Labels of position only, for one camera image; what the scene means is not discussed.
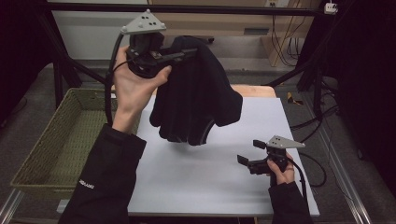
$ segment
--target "wire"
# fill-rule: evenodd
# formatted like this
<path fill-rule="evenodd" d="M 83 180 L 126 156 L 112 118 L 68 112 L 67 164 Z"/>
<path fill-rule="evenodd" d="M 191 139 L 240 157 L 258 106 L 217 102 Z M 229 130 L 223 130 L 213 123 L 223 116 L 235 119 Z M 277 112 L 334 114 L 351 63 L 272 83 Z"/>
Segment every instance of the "wire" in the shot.
<path fill-rule="evenodd" d="M 294 39 L 294 47 L 295 47 L 295 51 L 296 51 L 296 53 L 292 53 L 291 52 L 291 40 L 293 40 Z M 298 38 L 290 38 L 289 39 L 289 44 L 288 44 L 288 51 L 287 51 L 287 53 L 288 53 L 288 55 L 292 58 L 292 59 L 294 59 L 294 60 L 298 60 L 299 59 L 299 57 L 300 57 L 300 53 L 299 53 L 299 49 L 298 49 Z"/>
<path fill-rule="evenodd" d="M 295 66 L 295 64 L 288 63 L 287 60 L 285 59 L 285 56 L 282 53 L 282 48 L 280 47 L 279 41 L 277 40 L 277 35 L 276 35 L 276 30 L 275 30 L 275 20 L 276 20 L 276 15 L 273 15 L 273 28 L 272 28 L 273 32 L 271 33 L 271 41 L 272 41 L 273 47 L 276 50 L 277 56 L 279 57 L 280 61 L 283 64 L 285 64 L 287 66 Z"/>
<path fill-rule="evenodd" d="M 301 170 L 300 166 L 297 165 L 297 163 L 295 161 L 293 161 L 291 158 L 287 158 L 287 159 L 289 162 L 291 162 L 297 168 L 297 170 L 300 174 L 300 178 L 301 178 L 300 182 L 301 182 L 301 186 L 303 189 L 303 197 L 305 199 L 306 206 L 308 207 L 308 198 L 306 197 L 306 184 L 305 184 L 305 177 L 304 177 L 303 171 Z"/>
<path fill-rule="evenodd" d="M 296 33 L 296 31 L 298 30 L 298 28 L 300 28 L 300 26 L 302 26 L 305 22 L 305 18 L 303 18 L 303 21 L 300 22 L 300 24 L 297 25 L 297 27 L 293 30 L 293 32 L 291 32 L 288 36 L 286 36 L 286 38 L 292 37 L 294 35 L 294 33 Z"/>
<path fill-rule="evenodd" d="M 307 154 L 305 154 L 303 152 L 299 152 L 298 154 L 301 155 L 301 156 L 305 156 L 308 159 L 314 161 L 320 167 L 320 169 L 323 172 L 323 180 L 322 180 L 322 182 L 320 182 L 319 184 L 316 184 L 316 185 L 310 184 L 309 186 L 312 187 L 312 188 L 320 188 L 320 187 L 322 187 L 327 182 L 327 174 L 326 174 L 326 170 L 324 169 L 324 167 L 320 164 L 320 162 L 315 160 L 313 157 L 311 157 L 311 156 L 309 156 L 309 155 L 307 155 Z"/>
<path fill-rule="evenodd" d="M 314 123 L 314 122 L 317 121 L 317 120 L 318 120 L 318 118 L 313 118 L 313 119 L 310 119 L 310 120 L 308 120 L 308 121 L 306 121 L 306 122 L 304 122 L 304 123 L 291 126 L 290 129 L 291 129 L 292 131 L 297 131 L 297 130 L 299 130 L 299 129 L 302 129 L 303 127 L 308 126 L 308 125 L 311 124 L 311 123 Z"/>
<path fill-rule="evenodd" d="M 301 140 L 300 142 L 301 142 L 301 143 L 304 143 L 306 140 L 308 140 L 310 137 L 312 137 L 312 135 L 314 135 L 314 133 L 316 133 L 317 130 L 319 129 L 321 123 L 322 123 L 322 121 L 320 120 L 320 121 L 319 121 L 319 124 L 318 124 L 318 126 L 315 128 L 315 130 L 314 130 L 311 134 L 309 134 L 307 137 L 305 137 L 303 140 Z"/>
<path fill-rule="evenodd" d="M 123 63 L 120 63 L 119 65 L 117 65 L 117 66 L 113 69 L 113 73 L 115 73 L 116 70 L 117 70 L 119 67 L 121 67 L 123 64 L 125 64 L 125 63 L 130 63 L 131 61 L 133 61 L 133 59 L 130 59 L 130 60 L 127 60 L 127 61 L 125 61 L 125 62 L 123 62 Z"/>
<path fill-rule="evenodd" d="M 113 125 L 113 115 L 111 113 L 111 86 L 113 84 L 114 75 L 114 64 L 116 62 L 117 52 L 119 51 L 120 43 L 122 41 L 123 34 L 120 33 L 117 37 L 116 43 L 114 45 L 113 52 L 111 54 L 110 64 L 106 73 L 106 83 L 105 83 L 105 113 L 108 125 Z"/>

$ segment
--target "metal rail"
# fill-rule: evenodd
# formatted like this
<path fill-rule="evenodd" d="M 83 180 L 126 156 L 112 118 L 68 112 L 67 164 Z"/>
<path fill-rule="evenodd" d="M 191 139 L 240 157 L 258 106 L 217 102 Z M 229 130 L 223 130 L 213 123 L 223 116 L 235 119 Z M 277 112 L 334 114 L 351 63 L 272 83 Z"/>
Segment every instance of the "metal rail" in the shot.
<path fill-rule="evenodd" d="M 313 108 L 311 98 L 309 96 L 306 96 L 306 93 L 304 92 L 302 92 L 302 98 L 307 103 L 309 113 L 311 114 L 312 118 L 314 118 L 316 115 L 314 111 L 310 109 Z M 340 188 L 346 195 L 346 202 L 349 205 L 349 208 L 356 220 L 356 223 L 371 224 L 372 221 L 364 207 L 363 202 L 361 201 L 361 197 L 356 191 L 355 186 L 353 185 L 352 180 L 350 179 L 349 174 L 344 167 L 344 164 L 341 162 L 339 156 L 337 155 L 334 146 L 332 145 L 332 143 L 326 144 L 330 142 L 329 134 L 322 126 L 319 127 L 318 131 L 319 137 L 321 138 L 321 142 L 323 144 L 323 148 L 327 150 L 325 151 L 325 153 L 328 154 L 330 157 L 329 160 L 331 165 L 333 166 L 335 177 L 340 185 Z"/>
<path fill-rule="evenodd" d="M 6 203 L 3 204 L 2 209 L 0 210 L 0 224 L 8 224 L 12 219 L 15 211 L 20 205 L 20 202 L 24 196 L 24 193 L 20 190 L 13 189 L 11 193 L 8 195 Z"/>
<path fill-rule="evenodd" d="M 136 4 L 91 4 L 91 3 L 38 3 L 45 10 L 54 11 L 97 11 L 97 12 L 142 12 L 149 8 L 156 13 L 199 13 L 199 14 L 241 14 L 277 16 L 328 16 L 318 8 L 288 7 L 220 7 L 181 5 L 136 5 Z"/>

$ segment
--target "wrist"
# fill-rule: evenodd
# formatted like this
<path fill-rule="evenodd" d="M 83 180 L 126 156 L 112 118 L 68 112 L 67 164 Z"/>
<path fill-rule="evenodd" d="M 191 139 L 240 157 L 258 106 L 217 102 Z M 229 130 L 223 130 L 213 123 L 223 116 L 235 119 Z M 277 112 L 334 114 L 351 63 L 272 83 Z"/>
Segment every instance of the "wrist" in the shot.
<path fill-rule="evenodd" d="M 122 133 L 132 133 L 132 128 L 139 118 L 140 112 L 117 109 L 112 128 Z"/>

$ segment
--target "black fabric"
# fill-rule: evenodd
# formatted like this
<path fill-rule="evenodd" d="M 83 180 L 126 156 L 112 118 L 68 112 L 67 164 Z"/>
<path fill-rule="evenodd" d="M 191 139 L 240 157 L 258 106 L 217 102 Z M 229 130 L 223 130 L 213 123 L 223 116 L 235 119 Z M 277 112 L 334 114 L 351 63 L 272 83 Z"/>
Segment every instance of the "black fabric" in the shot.
<path fill-rule="evenodd" d="M 206 143 L 214 124 L 237 122 L 242 96 L 234 91 L 224 68 L 207 45 L 191 36 L 175 38 L 170 50 L 198 49 L 196 57 L 175 65 L 167 83 L 157 91 L 150 123 L 170 142 Z"/>
<path fill-rule="evenodd" d="M 49 63 L 50 56 L 25 17 L 22 0 L 2 0 L 0 5 L 0 123 L 10 114 L 35 81 L 37 74 Z M 57 31 L 52 14 L 45 15 Z"/>
<path fill-rule="evenodd" d="M 281 184 L 268 189 L 274 209 L 273 223 L 310 224 L 308 205 L 295 182 Z"/>
<path fill-rule="evenodd" d="M 336 99 L 346 126 L 363 158 L 375 165 L 396 198 L 394 173 L 389 169 L 396 161 L 391 140 L 396 125 L 396 1 L 366 4 L 355 4 L 343 24 L 348 32 L 334 37 L 334 42 L 344 38 L 348 48 L 333 49 L 330 56 L 336 61 L 330 64 L 338 66 L 331 72 L 339 76 Z"/>
<path fill-rule="evenodd" d="M 60 224 L 129 223 L 127 206 L 146 141 L 104 125 Z"/>

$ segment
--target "metal bracket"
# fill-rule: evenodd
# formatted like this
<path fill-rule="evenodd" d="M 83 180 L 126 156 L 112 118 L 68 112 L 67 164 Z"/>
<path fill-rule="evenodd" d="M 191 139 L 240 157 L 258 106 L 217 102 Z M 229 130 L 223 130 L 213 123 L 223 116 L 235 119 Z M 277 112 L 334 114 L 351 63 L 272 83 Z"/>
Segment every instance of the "metal bracket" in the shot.
<path fill-rule="evenodd" d="M 276 147 L 276 148 L 290 148 L 290 147 L 300 148 L 300 147 L 305 147 L 305 144 L 295 142 L 293 140 L 278 135 L 274 135 L 274 137 L 272 137 L 270 141 L 267 143 L 267 146 Z"/>
<path fill-rule="evenodd" d="M 165 31 L 165 23 L 158 20 L 149 9 L 136 17 L 128 25 L 122 26 L 123 35 L 140 35 Z"/>

